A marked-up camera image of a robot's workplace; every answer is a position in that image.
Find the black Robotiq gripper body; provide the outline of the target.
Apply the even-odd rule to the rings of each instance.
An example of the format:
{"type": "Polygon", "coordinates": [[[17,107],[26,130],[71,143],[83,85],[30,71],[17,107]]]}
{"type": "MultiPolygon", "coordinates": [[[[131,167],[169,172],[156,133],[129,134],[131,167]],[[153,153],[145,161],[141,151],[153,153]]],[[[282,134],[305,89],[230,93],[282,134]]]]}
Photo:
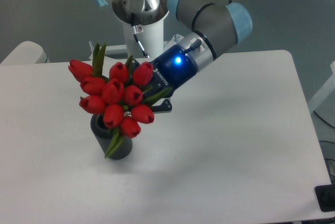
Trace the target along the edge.
{"type": "Polygon", "coordinates": [[[148,98],[167,87],[170,87],[171,91],[165,98],[171,97],[180,86],[191,79],[197,73],[197,66],[191,59],[195,49],[194,47],[184,49],[176,44],[150,61],[153,72],[148,85],[152,86],[152,89],[145,92],[143,97],[148,98]]]}

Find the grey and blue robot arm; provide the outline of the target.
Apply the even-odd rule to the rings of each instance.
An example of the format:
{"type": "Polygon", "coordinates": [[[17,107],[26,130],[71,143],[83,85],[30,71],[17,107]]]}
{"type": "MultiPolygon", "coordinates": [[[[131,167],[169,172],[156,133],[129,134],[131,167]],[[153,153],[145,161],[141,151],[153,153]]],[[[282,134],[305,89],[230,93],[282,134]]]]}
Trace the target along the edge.
{"type": "Polygon", "coordinates": [[[121,21],[130,67],[153,64],[145,98],[153,112],[172,109],[176,89],[252,31],[242,0],[94,0],[121,21]]]}

